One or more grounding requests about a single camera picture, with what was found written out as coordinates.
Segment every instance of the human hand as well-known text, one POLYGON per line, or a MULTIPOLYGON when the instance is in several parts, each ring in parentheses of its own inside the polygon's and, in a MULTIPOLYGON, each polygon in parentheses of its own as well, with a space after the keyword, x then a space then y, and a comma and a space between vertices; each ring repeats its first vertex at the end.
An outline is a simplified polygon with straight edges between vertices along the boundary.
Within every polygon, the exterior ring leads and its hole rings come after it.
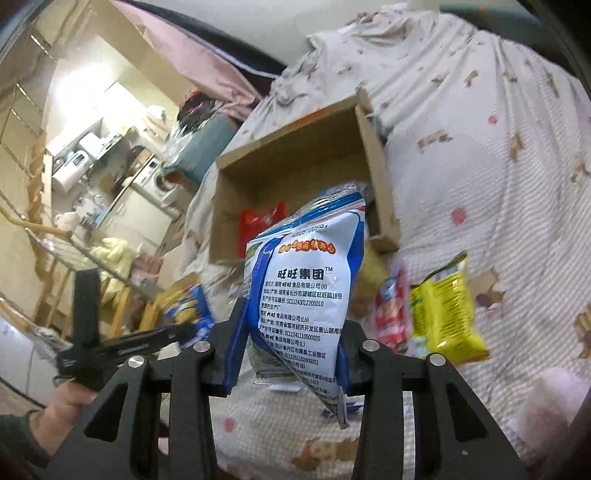
POLYGON ((82 407, 90 405, 96 395, 74 381, 60 385, 54 401, 45 410, 29 416, 31 433, 41 448, 50 455, 56 453, 80 416, 82 407))

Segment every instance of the washing machine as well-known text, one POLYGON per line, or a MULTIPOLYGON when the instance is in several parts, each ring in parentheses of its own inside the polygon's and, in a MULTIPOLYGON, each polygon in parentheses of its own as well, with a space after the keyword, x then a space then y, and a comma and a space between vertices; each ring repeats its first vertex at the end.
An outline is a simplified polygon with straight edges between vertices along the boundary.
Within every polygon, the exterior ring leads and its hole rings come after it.
POLYGON ((156 156, 152 156, 146 162, 130 186, 150 203, 171 216, 173 220, 178 219, 180 211, 165 205, 171 203, 171 198, 176 195, 179 186, 164 179, 160 161, 156 156))

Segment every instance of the white patterned sheet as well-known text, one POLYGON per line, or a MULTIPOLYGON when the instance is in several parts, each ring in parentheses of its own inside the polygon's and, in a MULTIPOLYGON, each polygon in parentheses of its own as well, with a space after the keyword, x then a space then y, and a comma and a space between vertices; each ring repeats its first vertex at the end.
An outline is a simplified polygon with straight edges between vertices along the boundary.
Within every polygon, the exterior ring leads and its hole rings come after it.
MULTIPOLYGON (((535 452, 506 426, 532 381, 550 367, 591 377, 589 361, 577 358, 582 347, 573 328, 591 300, 591 189, 580 166, 589 165, 591 105, 581 84, 532 50, 457 17, 398 6, 368 23, 312 35, 310 44, 313 51, 275 81, 228 150, 358 86, 369 92, 388 133, 400 254, 411 281, 462 250, 472 275, 495 267, 501 278, 502 310, 487 317, 477 309, 475 320, 491 358, 460 372, 523 460, 534 460, 535 452), (451 140, 419 147, 439 130, 451 140), (466 212, 461 225, 451 217, 458 208, 466 212)), ((184 241, 178 274, 199 272, 213 314, 225 319, 242 273, 208 262, 216 178, 213 166, 190 206, 187 229, 203 242, 196 248, 184 241)), ((350 477, 353 463, 335 457, 342 457, 343 440, 359 436, 360 421, 340 431, 336 421, 320 417, 323 407, 310 392, 270 392, 253 385, 253 377, 246 360, 232 395, 212 398, 220 465, 244 479, 350 477), (303 450, 309 456, 310 448, 322 460, 304 472, 292 459, 303 450)), ((409 478, 412 421, 410 410, 409 478)))

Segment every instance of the triangular cutout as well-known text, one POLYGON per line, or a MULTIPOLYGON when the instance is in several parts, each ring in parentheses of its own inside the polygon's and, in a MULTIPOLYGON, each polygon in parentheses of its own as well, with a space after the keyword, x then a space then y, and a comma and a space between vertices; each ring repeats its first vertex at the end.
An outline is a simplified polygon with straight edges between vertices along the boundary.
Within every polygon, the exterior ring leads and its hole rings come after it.
POLYGON ((452 411, 453 428, 458 442, 483 439, 486 437, 486 427, 482 424, 478 415, 472 410, 466 399, 457 387, 448 383, 446 386, 447 398, 452 411))
POLYGON ((117 432, 119 432, 119 423, 126 396, 127 383, 117 385, 113 394, 96 412, 94 418, 84 430, 84 435, 104 442, 114 442, 117 439, 117 432))

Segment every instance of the green sleeve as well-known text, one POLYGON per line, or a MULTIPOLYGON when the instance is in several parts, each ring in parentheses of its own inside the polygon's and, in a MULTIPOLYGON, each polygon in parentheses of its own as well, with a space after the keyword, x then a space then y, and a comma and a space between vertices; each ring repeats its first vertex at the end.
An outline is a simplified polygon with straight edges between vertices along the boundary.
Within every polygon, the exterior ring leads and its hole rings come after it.
POLYGON ((51 456, 37 443, 29 428, 31 410, 22 417, 14 415, 0 415, 0 442, 23 460, 45 468, 51 456))

